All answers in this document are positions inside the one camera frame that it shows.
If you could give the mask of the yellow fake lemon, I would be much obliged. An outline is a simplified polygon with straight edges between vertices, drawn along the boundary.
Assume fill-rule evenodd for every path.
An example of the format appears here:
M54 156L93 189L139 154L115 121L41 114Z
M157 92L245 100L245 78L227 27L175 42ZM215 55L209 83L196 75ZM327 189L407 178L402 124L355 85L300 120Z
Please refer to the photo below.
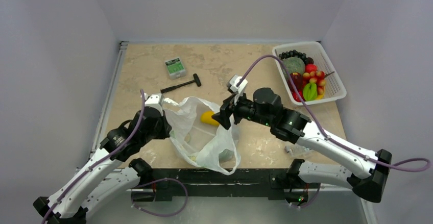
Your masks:
M214 115L214 112L212 110L205 111L201 115L200 121L202 123L218 127L220 124L215 119L212 118L213 115Z

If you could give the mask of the white plastic shopping bag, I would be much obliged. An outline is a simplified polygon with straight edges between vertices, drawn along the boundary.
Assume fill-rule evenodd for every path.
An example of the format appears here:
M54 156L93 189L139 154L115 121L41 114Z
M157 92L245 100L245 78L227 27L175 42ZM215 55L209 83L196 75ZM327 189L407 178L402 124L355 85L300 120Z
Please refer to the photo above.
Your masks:
M218 112L220 105L198 97L187 97L181 102L165 98L170 105L165 115L171 125L170 141L177 155L188 164L210 169L229 176L235 173L241 162L237 150L240 139L238 126L226 130L201 122L207 111Z

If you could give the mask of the dark red fake apple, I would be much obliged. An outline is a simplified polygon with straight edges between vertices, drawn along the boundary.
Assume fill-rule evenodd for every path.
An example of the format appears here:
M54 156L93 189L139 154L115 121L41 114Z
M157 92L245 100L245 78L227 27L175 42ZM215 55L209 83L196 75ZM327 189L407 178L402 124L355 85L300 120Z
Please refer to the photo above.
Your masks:
M298 92L301 92L303 89L303 77L300 73L294 72L290 74L290 77L287 79L287 84L291 92L295 92L295 88Z

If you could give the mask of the green fake fruit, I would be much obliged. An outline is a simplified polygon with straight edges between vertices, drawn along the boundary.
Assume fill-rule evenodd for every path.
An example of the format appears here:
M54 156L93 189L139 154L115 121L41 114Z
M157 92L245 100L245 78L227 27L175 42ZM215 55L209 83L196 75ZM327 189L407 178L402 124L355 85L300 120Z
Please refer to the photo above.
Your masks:
M303 97L305 101L313 101L317 98L317 85L316 83L308 83L303 88Z

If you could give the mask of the red fake cherry bunch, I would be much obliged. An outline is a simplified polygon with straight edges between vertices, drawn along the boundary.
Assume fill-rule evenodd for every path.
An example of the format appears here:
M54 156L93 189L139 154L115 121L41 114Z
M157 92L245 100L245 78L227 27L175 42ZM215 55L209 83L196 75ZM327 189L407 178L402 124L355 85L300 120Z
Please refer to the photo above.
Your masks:
M326 86L326 78L330 75L334 74L334 71L330 73L325 73L324 71L312 71L312 72L305 72L303 77L303 85L302 89L305 88L307 84L316 84L317 85L317 92L318 96L323 96L325 93L325 86Z

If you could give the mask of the dark fake grape bunch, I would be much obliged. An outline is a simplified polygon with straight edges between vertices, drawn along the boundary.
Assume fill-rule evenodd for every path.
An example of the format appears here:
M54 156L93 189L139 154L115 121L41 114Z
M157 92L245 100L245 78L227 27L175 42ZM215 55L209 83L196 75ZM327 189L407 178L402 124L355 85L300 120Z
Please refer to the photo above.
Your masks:
M281 60L288 59L291 57L300 58L302 61L306 61L307 55L302 52L298 52L297 50L291 50L287 52L282 52L278 55Z

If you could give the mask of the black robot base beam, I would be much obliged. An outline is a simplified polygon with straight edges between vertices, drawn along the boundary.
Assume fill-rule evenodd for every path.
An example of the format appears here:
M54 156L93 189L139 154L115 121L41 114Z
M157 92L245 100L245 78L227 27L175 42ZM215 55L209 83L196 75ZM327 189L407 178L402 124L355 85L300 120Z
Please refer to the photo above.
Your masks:
M137 188L149 197L139 201L167 202L174 197L266 197L303 204L308 191L319 188L319 183L306 183L298 176L303 160L296 160L290 168L237 169L226 176L209 169L152 168L143 159L129 163L138 176Z

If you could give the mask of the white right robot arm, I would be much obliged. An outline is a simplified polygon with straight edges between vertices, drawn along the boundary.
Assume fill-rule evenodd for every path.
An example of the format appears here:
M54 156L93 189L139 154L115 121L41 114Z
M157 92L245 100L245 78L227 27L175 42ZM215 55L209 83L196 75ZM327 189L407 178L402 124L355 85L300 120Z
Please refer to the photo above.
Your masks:
M252 100L245 94L238 100L235 97L232 94L225 99L219 112L212 115L226 130L246 119L268 126L277 139L308 147L337 163L330 166L302 162L287 172L290 185L327 183L351 189L367 201L381 202L390 172L386 165L392 161L389 151L367 150L330 132L321 132L308 116L284 107L271 88L256 90Z

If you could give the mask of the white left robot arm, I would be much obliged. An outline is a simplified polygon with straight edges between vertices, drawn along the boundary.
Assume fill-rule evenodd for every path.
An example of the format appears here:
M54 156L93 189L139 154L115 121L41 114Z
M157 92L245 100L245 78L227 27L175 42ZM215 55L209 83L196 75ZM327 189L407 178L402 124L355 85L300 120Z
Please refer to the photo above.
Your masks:
M85 166L65 186L49 197L39 197L33 206L43 223L85 223L92 204L100 201L98 185L145 144L165 139L171 126L161 106L145 106L132 120L108 132Z

